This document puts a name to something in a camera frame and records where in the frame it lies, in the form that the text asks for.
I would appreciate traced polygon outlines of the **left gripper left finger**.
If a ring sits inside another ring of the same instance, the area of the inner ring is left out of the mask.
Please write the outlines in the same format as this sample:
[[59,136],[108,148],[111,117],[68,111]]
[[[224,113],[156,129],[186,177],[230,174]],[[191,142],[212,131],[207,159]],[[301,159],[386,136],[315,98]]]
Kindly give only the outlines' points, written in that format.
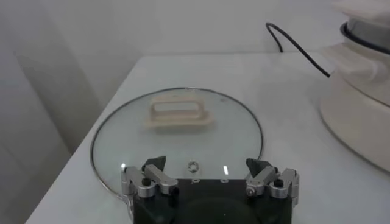
[[146,161],[141,169],[121,164],[121,190],[123,195],[151,198],[159,190],[163,195],[175,195],[179,182],[163,172],[166,157],[159,156]]

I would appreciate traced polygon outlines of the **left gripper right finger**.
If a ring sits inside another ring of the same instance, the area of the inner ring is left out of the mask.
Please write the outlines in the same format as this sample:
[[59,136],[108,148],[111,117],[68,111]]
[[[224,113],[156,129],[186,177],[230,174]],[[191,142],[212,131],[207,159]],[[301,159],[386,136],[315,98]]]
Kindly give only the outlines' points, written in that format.
[[267,161],[246,159],[249,176],[246,178],[246,194],[249,197],[263,195],[268,189],[272,198],[297,200],[299,197],[299,174],[294,169],[282,172]]

